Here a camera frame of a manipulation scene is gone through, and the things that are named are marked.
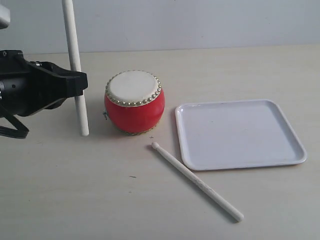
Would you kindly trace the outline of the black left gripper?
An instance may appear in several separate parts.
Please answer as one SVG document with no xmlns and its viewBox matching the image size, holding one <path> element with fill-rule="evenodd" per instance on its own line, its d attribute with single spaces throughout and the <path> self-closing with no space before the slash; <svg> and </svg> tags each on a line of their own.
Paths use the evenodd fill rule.
<svg viewBox="0 0 320 240">
<path fill-rule="evenodd" d="M 27 117 L 60 107 L 88 87 L 87 74 L 48 61 L 27 61 L 21 50 L 0 51 L 0 105 Z"/>
</svg>

